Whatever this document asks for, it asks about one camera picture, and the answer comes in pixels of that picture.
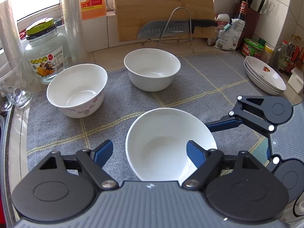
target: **green lid jar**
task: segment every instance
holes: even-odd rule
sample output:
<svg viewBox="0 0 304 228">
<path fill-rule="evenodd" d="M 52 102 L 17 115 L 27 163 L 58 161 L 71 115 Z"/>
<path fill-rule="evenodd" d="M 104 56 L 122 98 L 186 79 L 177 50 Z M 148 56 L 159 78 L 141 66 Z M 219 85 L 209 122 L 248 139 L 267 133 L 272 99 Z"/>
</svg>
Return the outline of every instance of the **green lid jar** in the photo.
<svg viewBox="0 0 304 228">
<path fill-rule="evenodd" d="M 25 31 L 25 58 L 39 81 L 49 84 L 67 66 L 66 36 L 57 30 L 53 18 L 36 21 Z"/>
<path fill-rule="evenodd" d="M 259 58 L 263 50 L 264 50 L 264 46 L 262 46 L 258 42 L 252 39 L 245 38 L 241 53 L 245 57 L 253 56 L 255 58 Z"/>
</svg>

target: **placemat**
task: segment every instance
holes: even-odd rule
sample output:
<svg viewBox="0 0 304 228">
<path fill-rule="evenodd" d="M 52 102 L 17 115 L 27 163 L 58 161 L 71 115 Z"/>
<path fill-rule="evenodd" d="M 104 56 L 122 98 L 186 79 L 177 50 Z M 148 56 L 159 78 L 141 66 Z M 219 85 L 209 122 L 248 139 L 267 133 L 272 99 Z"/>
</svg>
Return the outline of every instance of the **placemat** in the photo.
<svg viewBox="0 0 304 228">
<path fill-rule="evenodd" d="M 181 69 L 171 85 L 155 93 L 136 88 L 125 68 L 108 71 L 103 104 L 83 119 L 60 113 L 48 102 L 46 90 L 35 93 L 27 124 L 29 171 L 50 151 L 74 154 L 84 147 L 94 149 L 110 139 L 114 151 L 103 169 L 119 183 L 138 180 L 125 152 L 127 132 L 138 116 L 155 108 L 172 107 L 191 113 L 206 123 L 227 115 L 237 96 L 261 95 L 246 75 L 244 58 L 237 53 L 197 54 L 182 56 L 179 60 Z M 264 140 L 263 136 L 244 125 L 215 132 L 213 136 L 217 147 L 232 155 L 239 150 L 253 152 Z M 265 148 L 255 156 L 265 163 Z"/>
</svg>

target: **wooden cutting board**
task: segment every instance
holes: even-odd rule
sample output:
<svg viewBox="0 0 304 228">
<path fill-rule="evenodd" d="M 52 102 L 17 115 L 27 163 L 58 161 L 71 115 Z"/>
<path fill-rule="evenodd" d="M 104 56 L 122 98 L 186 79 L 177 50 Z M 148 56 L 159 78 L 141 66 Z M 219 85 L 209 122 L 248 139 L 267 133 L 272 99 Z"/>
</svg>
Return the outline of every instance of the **wooden cutting board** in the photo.
<svg viewBox="0 0 304 228">
<path fill-rule="evenodd" d="M 150 21 L 167 20 L 177 7 L 186 7 L 192 19 L 214 20 L 213 0 L 115 0 L 119 41 L 137 39 L 140 28 Z M 177 10 L 173 20 L 188 19 L 185 10 Z M 196 27 L 196 38 L 214 38 L 215 28 Z"/>
</svg>

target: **drinking glass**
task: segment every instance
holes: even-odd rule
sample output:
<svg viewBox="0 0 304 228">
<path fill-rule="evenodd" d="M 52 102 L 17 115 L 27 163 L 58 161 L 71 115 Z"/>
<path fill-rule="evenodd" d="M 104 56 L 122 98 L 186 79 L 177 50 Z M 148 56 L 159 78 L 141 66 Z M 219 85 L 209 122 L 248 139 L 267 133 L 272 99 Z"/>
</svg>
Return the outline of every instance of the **drinking glass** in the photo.
<svg viewBox="0 0 304 228">
<path fill-rule="evenodd" d="M 23 108 L 32 99 L 22 60 L 14 58 L 0 68 L 0 88 L 16 108 Z"/>
</svg>

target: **white plastic box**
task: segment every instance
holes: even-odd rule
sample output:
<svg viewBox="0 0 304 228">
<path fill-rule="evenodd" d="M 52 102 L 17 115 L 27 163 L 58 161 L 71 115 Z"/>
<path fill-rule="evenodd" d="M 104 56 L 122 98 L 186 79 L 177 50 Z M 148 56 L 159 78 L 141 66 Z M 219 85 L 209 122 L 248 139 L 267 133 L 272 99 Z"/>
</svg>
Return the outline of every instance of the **white plastic box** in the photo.
<svg viewBox="0 0 304 228">
<path fill-rule="evenodd" d="M 294 68 L 291 70 L 291 72 L 292 75 L 288 80 L 288 84 L 295 90 L 297 94 L 300 94 L 303 92 L 303 73 L 298 68 Z"/>
</svg>

